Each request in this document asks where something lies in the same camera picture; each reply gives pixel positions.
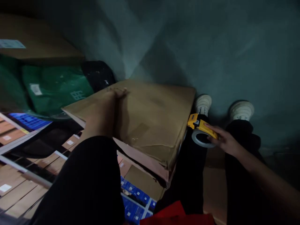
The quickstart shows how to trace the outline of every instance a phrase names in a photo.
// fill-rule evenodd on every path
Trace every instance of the black sleeve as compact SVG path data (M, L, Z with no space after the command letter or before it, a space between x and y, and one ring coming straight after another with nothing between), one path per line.
M122 224L117 145L108 137L81 142L44 196L32 224Z

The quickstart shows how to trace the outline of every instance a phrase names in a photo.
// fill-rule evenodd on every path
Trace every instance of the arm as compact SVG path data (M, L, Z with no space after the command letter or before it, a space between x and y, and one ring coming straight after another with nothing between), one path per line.
M243 148L230 133L219 127L208 124L206 126L221 137L219 140L208 139L243 165L277 209L293 219L300 220L300 192Z
M122 224L120 170L112 139L115 91L86 119L86 129L29 224Z

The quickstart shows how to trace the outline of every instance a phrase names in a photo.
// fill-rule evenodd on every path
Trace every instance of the label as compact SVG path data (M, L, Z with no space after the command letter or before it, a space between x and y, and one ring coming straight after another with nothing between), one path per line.
M8 136L8 135L6 135L6 136L4 136L4 137L3 137L3 139L4 139L4 140L6 140L6 141L8 141L8 140L10 140L10 139L11 139L11 137L10 137L10 136Z
M18 40L0 39L0 48L26 48Z
M72 144L74 144L74 142L73 142L73 141L71 141L71 140L67 141L67 143L68 143L69 145L72 145Z
M39 84L30 84L30 89L35 95L42 95Z
M6 192L6 191L8 191L8 190L11 189L11 188L12 188L12 187L11 187L10 185L4 184L4 185L2 185L2 186L0 187L0 191Z
M27 130L25 130L24 128L20 129L20 131L22 131L25 134L29 134L29 132Z

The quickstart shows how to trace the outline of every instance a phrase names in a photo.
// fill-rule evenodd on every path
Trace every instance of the hand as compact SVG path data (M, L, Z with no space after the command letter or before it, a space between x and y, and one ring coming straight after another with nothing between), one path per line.
M86 126L80 141L93 136L112 138L116 101L126 94L126 88L108 88L99 101L89 108L89 111L92 111L92 113L89 113L89 117L85 118Z
M241 146L229 132L218 126L212 126L209 124L205 124L205 126L219 134L219 139L215 139L211 136L208 136L207 139L211 143L220 147L224 152L237 157L239 153L245 151L244 147Z

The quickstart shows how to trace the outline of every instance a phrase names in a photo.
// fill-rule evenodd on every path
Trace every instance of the red bag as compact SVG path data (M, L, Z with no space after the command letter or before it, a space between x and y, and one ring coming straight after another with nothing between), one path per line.
M140 221L140 225L214 225L212 214L186 215L180 201Z

